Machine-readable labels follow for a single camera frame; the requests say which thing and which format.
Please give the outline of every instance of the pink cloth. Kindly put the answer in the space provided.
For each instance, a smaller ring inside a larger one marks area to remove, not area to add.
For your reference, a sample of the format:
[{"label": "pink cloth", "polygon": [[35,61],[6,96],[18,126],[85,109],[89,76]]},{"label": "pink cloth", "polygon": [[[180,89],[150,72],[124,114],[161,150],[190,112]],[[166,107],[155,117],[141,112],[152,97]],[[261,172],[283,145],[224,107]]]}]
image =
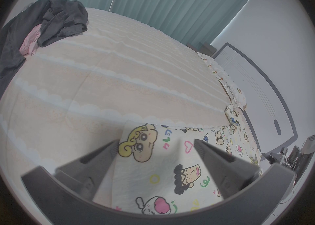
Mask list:
[{"label": "pink cloth", "polygon": [[32,31],[30,31],[30,33],[24,39],[24,42],[22,46],[20,47],[20,53],[22,55],[36,54],[36,49],[38,47],[37,39],[40,37],[40,27],[41,27],[41,24],[35,26],[32,29]]}]

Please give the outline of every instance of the cartoon eye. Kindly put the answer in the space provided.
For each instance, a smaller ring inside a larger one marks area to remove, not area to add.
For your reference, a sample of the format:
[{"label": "cartoon eye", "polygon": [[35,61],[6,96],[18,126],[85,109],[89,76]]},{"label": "cartoon eye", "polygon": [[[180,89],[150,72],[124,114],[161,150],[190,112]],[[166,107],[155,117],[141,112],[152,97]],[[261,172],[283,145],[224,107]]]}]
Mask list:
[{"label": "cartoon eye", "polygon": [[142,141],[146,141],[147,138],[148,138],[148,135],[145,134],[145,133],[142,133],[142,134],[140,135],[140,139],[141,139]]},{"label": "cartoon eye", "polygon": [[136,149],[138,151],[142,151],[143,150],[143,144],[141,144],[141,143],[136,144]]}]

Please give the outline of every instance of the bed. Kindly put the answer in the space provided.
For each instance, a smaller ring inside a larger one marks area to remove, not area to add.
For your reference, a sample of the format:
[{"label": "bed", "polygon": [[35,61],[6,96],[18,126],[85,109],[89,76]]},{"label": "bed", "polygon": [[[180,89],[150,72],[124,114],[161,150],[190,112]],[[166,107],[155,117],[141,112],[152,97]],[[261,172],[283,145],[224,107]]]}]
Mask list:
[{"label": "bed", "polygon": [[[88,30],[27,56],[0,100],[2,174],[42,224],[50,222],[21,182],[37,165],[54,173],[120,139],[127,120],[203,129],[230,124],[230,97],[196,52],[136,20],[87,11]],[[95,202],[111,206],[113,174],[114,167]]]}]

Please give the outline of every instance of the pink heart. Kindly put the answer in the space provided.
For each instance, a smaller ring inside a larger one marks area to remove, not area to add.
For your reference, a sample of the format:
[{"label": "pink heart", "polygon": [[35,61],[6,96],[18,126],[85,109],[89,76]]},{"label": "pink heart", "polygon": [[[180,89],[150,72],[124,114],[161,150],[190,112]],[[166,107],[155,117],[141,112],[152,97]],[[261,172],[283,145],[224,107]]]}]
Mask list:
[{"label": "pink heart", "polygon": [[185,146],[186,146],[185,152],[186,152],[186,153],[189,153],[190,150],[192,149],[193,144],[192,144],[191,142],[189,142],[189,141],[185,141],[184,144],[185,144]]}]

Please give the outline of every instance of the white cartoon cloth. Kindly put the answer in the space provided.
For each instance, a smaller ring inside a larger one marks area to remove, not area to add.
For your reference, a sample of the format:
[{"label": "white cartoon cloth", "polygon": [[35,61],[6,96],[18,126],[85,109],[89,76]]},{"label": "white cartoon cloth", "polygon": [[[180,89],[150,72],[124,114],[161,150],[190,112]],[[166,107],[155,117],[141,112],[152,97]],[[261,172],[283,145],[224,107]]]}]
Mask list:
[{"label": "white cartoon cloth", "polygon": [[194,211],[222,201],[193,147],[201,139],[258,165],[260,154],[237,110],[226,107],[230,126],[180,128],[128,121],[114,169],[112,208],[161,215]]},{"label": "white cartoon cloth", "polygon": [[229,95],[234,108],[246,108],[246,98],[244,93],[238,88],[236,83],[230,78],[230,76],[224,71],[224,69],[211,57],[197,52],[199,57],[207,64],[215,77],[224,87],[226,93]]}]

